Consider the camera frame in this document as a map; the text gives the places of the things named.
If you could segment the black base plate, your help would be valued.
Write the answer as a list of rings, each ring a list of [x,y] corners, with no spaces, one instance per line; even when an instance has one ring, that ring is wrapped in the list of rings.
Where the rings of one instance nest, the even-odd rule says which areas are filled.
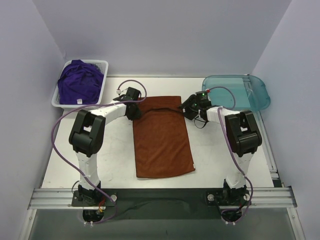
[[[238,221],[245,214],[250,200],[245,200],[238,207],[222,208],[216,202],[213,206],[203,203],[183,203],[181,201],[160,201],[159,203],[128,202],[120,205],[106,206],[105,201],[112,198],[103,189],[102,200],[97,209],[84,209],[82,216],[86,221],[97,222],[107,210],[117,207],[116,220],[213,220],[223,219],[227,222]]]

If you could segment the purple cloth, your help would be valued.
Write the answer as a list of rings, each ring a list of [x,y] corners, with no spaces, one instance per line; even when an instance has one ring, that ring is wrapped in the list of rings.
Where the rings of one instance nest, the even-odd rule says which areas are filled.
[[[72,60],[57,81],[61,105],[90,105],[99,100],[104,74],[100,69],[82,60]]]

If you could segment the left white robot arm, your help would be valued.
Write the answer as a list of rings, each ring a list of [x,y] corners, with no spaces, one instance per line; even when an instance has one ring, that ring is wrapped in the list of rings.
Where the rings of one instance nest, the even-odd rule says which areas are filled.
[[[127,117],[130,121],[140,118],[142,114],[136,103],[140,96],[139,90],[129,87],[125,94],[114,98],[110,106],[78,111],[69,143],[75,151],[81,171],[78,184],[80,199],[93,203],[102,200],[103,194],[97,190],[101,187],[97,153],[103,145],[105,126],[121,117]]]

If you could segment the aluminium frame rail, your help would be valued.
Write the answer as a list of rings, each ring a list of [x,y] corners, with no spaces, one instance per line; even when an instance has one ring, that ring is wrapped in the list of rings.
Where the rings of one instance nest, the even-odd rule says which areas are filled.
[[[182,203],[201,203],[221,208],[238,207],[245,200],[251,201],[253,208],[295,208],[297,202],[290,187],[256,187],[244,193],[236,193],[227,199],[227,192],[220,188],[113,188],[106,193],[112,198],[105,206],[119,206],[123,203],[159,203],[161,201],[180,201]],[[28,209],[83,209],[94,210],[99,206],[93,200],[84,200],[76,190],[68,188],[39,188],[32,193]]]

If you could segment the brown towel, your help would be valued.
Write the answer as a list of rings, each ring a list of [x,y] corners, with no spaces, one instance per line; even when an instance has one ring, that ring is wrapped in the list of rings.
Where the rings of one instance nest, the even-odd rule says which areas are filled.
[[[139,104],[133,121],[136,176],[140,179],[178,177],[195,171],[180,96],[152,96]]]

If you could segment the blue transparent plastic bin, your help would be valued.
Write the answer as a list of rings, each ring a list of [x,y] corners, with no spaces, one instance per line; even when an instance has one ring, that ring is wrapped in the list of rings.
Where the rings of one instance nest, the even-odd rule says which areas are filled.
[[[265,83],[253,75],[211,75],[202,82],[202,90],[208,89],[212,105],[234,107],[238,111],[257,112],[271,103]]]

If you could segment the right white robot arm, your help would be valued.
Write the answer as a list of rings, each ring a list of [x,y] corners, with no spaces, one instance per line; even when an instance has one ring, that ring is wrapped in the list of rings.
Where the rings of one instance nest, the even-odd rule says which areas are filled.
[[[205,124],[220,124],[233,161],[224,179],[223,197],[226,200],[243,199],[249,194],[247,173],[253,155],[262,144],[262,136],[252,111],[236,111],[212,105],[209,92],[205,90],[192,94],[178,108],[189,120],[201,118]]]

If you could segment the white plastic basket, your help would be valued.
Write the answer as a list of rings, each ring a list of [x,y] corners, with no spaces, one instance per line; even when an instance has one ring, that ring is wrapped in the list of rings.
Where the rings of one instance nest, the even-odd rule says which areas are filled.
[[[75,109],[100,104],[109,64],[105,60],[73,59],[67,61],[58,78],[51,104]]]

